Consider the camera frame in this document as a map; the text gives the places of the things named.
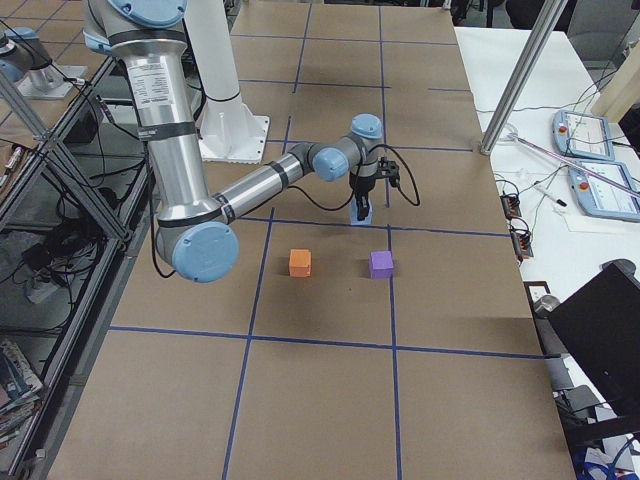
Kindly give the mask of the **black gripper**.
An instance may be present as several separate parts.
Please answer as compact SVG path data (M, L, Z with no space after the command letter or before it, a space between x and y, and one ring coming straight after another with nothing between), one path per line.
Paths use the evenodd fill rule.
M378 157L369 164L357 165L349 172L349 185L354 192L357 218L367 218L370 214L368 193L375 188L378 180L388 179L396 188L399 182L399 166L386 156Z

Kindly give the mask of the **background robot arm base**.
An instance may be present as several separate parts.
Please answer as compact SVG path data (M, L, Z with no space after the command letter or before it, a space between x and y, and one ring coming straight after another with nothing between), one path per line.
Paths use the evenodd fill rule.
M72 78L81 77L86 66L58 65L28 27L7 28L1 34L1 71L26 98L64 98Z

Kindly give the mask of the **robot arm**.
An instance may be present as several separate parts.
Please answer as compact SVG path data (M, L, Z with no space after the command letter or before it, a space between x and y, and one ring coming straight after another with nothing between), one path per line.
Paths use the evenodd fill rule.
M307 174L347 177L359 219L380 172L383 125L372 114L322 144L263 163L269 121L244 104L219 1L88 1L85 42L124 65L161 196L152 249L183 278L208 283L239 255L231 223Z

